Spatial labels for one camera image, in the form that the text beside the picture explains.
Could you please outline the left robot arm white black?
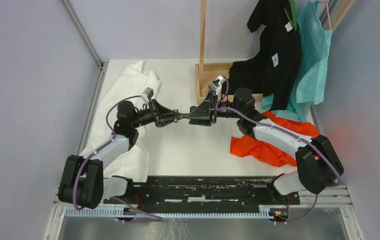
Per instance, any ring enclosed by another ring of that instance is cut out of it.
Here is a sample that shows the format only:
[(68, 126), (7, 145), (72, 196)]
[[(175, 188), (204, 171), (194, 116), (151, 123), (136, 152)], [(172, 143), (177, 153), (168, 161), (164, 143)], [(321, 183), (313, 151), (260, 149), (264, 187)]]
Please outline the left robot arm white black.
[(127, 97), (113, 106), (117, 110), (114, 125), (108, 125), (111, 135), (85, 155), (70, 155), (65, 162), (58, 189), (58, 199), (78, 211), (95, 209), (103, 200), (117, 197), (130, 203), (135, 190), (129, 177), (104, 176), (104, 169), (117, 157), (131, 150), (139, 137), (138, 128), (154, 123), (162, 128), (183, 118), (178, 110), (168, 109), (152, 99), (145, 109), (138, 109)]

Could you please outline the small silver tee fitting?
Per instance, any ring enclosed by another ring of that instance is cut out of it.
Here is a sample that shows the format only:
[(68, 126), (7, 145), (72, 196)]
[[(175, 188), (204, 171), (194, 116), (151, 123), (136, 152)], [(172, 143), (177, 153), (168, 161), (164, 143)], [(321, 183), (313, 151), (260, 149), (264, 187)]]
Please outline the small silver tee fitting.
[(181, 112), (179, 112), (178, 109), (173, 109), (173, 112), (174, 112), (174, 119), (173, 119), (173, 123), (177, 123), (179, 120), (181, 120), (183, 118), (183, 115)]

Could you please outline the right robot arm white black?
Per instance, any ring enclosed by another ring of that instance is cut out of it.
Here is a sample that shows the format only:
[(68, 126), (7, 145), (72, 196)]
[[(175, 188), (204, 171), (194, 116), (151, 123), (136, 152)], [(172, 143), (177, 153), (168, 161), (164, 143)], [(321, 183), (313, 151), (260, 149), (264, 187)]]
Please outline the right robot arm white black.
[(266, 191), (273, 204), (281, 203), (292, 192), (306, 190), (318, 195), (341, 181), (344, 168), (327, 137), (311, 137), (275, 124), (256, 110), (255, 99), (247, 88), (238, 88), (232, 102), (222, 101), (218, 91), (210, 90), (186, 118), (190, 124), (200, 126), (211, 126), (217, 118), (237, 118), (237, 126), (244, 135), (293, 157), (297, 169), (279, 176)]

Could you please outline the dark metal faucet body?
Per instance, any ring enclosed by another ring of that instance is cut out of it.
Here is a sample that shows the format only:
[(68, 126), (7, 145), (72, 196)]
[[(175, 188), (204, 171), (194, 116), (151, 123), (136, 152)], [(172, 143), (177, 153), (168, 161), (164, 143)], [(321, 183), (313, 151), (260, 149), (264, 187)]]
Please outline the dark metal faucet body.
[(182, 113), (182, 119), (187, 119), (187, 120), (195, 120), (198, 117), (197, 113), (197, 106), (193, 105), (190, 107), (188, 113)]

